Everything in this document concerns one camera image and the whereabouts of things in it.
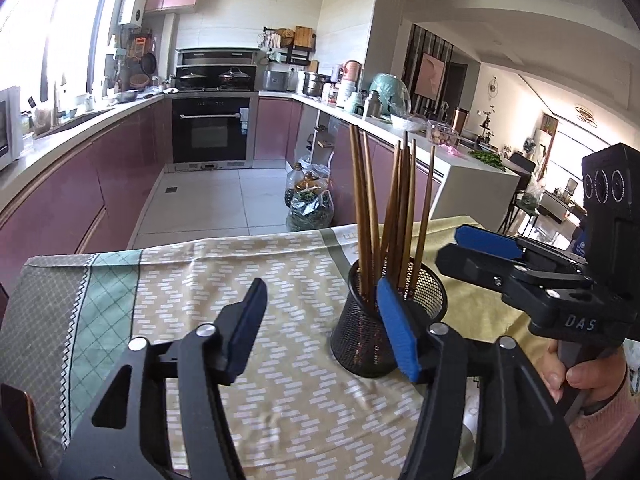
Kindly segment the right hand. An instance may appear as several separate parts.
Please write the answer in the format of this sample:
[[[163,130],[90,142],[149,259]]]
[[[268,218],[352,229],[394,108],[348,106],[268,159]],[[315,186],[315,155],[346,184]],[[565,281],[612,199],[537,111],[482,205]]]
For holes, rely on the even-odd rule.
[[[618,348],[606,358],[567,368],[558,357],[558,347],[556,340],[550,341],[547,350],[536,362],[536,370],[555,403],[562,399],[565,386],[589,391],[586,404],[592,405],[612,398],[623,385],[627,375],[623,348]]]

